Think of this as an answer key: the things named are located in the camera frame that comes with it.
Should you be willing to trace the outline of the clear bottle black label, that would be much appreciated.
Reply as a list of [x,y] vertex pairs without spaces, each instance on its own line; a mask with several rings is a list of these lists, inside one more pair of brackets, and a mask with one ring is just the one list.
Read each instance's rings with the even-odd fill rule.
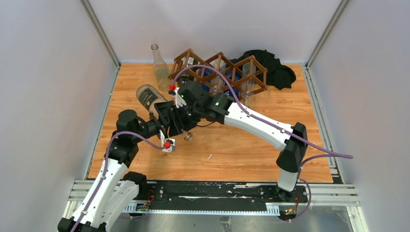
[[[158,113],[155,110],[155,104],[159,102],[174,102],[168,101],[162,94],[159,93],[152,85],[144,84],[137,89],[136,97],[138,101],[149,112],[149,119],[158,119]],[[180,134],[186,141],[190,141],[193,138],[193,134],[189,131],[185,131]]]

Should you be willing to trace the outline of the clear glass bottle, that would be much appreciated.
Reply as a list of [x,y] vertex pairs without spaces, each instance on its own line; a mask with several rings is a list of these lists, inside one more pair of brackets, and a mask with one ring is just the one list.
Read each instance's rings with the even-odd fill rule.
[[170,75],[168,64],[164,61],[159,51],[159,46],[156,43],[151,45],[151,50],[153,54],[153,69],[155,79],[159,90],[168,92],[171,80],[168,78]]

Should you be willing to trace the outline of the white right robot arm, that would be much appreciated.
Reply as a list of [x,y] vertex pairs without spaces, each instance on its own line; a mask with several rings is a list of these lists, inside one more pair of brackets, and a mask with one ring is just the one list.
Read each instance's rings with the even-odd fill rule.
[[259,114],[236,101],[234,97],[218,93],[211,96],[199,84],[186,82],[182,87],[170,86],[169,94],[175,98],[183,125],[206,119],[247,131],[270,143],[280,151],[276,160],[279,179],[276,195],[288,202],[295,196],[301,163],[307,150],[307,130],[302,123],[285,124]]

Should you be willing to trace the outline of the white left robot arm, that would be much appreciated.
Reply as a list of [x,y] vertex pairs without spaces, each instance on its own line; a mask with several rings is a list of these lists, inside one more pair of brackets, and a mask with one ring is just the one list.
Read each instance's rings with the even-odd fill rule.
[[73,215],[60,220],[59,232],[108,232],[133,198],[147,196],[146,176],[127,170],[139,151],[139,142],[159,150],[174,145],[167,134],[172,106],[171,101],[154,104],[149,121],[134,110],[119,113],[98,176]]

